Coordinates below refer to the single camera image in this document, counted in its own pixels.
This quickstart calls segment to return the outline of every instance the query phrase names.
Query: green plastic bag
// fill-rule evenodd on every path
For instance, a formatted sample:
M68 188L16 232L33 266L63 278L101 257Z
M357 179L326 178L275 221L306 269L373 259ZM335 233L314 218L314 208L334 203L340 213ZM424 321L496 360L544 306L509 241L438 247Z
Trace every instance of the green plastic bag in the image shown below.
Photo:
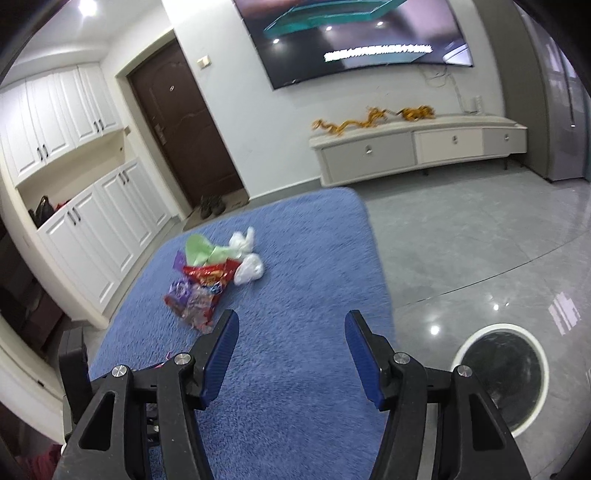
M195 234L187 238L185 256L189 267L202 267L224 263L228 258L237 258L239 252L230 247L212 245L203 235Z

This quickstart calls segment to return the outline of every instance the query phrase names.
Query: tv screen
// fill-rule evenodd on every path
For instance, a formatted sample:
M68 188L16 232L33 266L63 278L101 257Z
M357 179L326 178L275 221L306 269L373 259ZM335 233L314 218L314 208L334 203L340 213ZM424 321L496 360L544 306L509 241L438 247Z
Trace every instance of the tv screen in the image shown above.
M447 0L234 0L273 88L374 65L472 66Z

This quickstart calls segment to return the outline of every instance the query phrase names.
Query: fluffy blue carpet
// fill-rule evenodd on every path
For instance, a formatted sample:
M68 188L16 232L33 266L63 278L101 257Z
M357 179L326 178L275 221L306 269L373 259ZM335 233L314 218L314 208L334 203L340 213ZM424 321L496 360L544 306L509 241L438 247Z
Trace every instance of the fluffy blue carpet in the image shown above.
M162 301L191 233L227 244L253 226L266 272L231 285L216 317L236 310L240 337L219 397L197 412L216 480L367 479L387 419L365 398L345 342L345 314L359 309L394 340L382 267L360 198L331 189L210 223L164 244L113 320L91 378L126 364L143 368L187 351L197 333ZM164 478L158 450L154 479Z

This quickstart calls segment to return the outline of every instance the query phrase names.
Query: ceiling light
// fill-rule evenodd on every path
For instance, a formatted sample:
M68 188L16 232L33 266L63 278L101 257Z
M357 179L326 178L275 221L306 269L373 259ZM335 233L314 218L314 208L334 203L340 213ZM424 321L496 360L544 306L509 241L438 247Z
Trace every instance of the ceiling light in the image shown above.
M95 0L80 0L78 9L84 17L94 17L96 15L96 2Z

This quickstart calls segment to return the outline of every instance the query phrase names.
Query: white wall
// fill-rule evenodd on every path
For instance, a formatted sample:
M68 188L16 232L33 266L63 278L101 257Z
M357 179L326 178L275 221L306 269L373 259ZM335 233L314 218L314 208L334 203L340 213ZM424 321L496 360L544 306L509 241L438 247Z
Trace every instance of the white wall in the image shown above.
M487 113L505 113L495 59L471 0L451 0L474 68L449 67L462 96L481 95ZM453 84L426 85L417 66L344 72L275 92L232 0L163 0L176 36L251 197L316 179L308 147L317 118L362 118L367 106L392 110L432 105L461 113ZM197 59L209 55L204 70Z
M144 163L171 214L185 218L191 207L143 120L125 77L150 54L173 39L172 30L164 7L156 7L113 40L100 67L122 122L131 129L127 140Z

